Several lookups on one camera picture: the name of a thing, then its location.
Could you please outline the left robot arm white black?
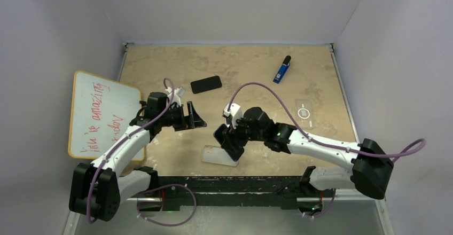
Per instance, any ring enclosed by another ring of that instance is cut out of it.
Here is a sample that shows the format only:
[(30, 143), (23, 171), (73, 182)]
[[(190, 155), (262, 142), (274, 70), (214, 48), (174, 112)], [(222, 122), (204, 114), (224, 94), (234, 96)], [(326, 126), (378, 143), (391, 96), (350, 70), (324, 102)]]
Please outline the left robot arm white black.
[(151, 92), (125, 133), (106, 153), (90, 164), (76, 166), (69, 197), (70, 211), (84, 214), (90, 224), (109, 221), (128, 198), (139, 193), (153, 197), (166, 189), (160, 186), (158, 172), (151, 167), (134, 169), (127, 176), (121, 173), (162, 128), (183, 131), (207, 126), (192, 102), (187, 103), (188, 114), (185, 115), (177, 94), (173, 89), (169, 91)]

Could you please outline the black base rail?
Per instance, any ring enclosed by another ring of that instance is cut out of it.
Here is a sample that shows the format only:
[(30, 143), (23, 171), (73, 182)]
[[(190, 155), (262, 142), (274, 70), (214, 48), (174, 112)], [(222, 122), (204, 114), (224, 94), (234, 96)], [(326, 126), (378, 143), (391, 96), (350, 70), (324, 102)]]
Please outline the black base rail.
[(333, 190), (319, 191), (300, 176), (160, 176), (154, 187), (159, 192), (140, 192), (142, 201), (163, 197), (164, 211), (181, 206), (278, 207), (282, 210), (310, 211)]

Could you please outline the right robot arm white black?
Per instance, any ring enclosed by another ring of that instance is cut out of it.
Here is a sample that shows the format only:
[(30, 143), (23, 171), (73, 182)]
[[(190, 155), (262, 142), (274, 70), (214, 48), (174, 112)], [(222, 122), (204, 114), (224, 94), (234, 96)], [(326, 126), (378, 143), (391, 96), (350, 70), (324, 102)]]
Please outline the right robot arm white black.
[(274, 122), (259, 107), (224, 113), (225, 123), (214, 137), (233, 161), (238, 161), (248, 142), (262, 142), (274, 152), (306, 155), (334, 164), (333, 168), (308, 167), (300, 181), (301, 192), (312, 196), (329, 189), (356, 189), (381, 200), (394, 168), (377, 142), (342, 142), (301, 132), (296, 126)]

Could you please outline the dark blue phone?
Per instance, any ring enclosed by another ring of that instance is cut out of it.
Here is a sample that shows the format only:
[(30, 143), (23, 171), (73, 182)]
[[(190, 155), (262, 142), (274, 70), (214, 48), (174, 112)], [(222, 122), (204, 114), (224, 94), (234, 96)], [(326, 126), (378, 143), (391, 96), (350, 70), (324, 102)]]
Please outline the dark blue phone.
[(243, 155), (247, 140), (239, 138), (233, 128), (228, 127), (226, 124), (221, 124), (215, 130), (214, 138), (233, 161), (238, 161)]

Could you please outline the blue marker black cap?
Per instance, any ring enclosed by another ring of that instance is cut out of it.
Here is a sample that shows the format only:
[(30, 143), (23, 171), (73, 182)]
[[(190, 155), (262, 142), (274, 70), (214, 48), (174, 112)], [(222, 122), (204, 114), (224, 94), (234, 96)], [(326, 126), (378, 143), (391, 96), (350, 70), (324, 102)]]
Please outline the blue marker black cap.
[(273, 79), (273, 82), (274, 83), (277, 83), (279, 84), (281, 82), (281, 80), (283, 79), (284, 75), (286, 74), (286, 72), (288, 71), (289, 67), (291, 66), (291, 59), (292, 57), (291, 56), (286, 56), (285, 59), (283, 60), (279, 70), (277, 71), (274, 79)]

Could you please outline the whiteboard with yellow frame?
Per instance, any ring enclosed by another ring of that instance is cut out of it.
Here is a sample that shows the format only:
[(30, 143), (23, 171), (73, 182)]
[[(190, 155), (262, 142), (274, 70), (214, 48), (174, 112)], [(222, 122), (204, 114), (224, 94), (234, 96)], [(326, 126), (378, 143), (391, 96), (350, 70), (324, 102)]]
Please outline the whiteboard with yellow frame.
[(141, 92), (84, 71), (74, 74), (68, 154), (94, 160), (125, 133), (141, 108)]

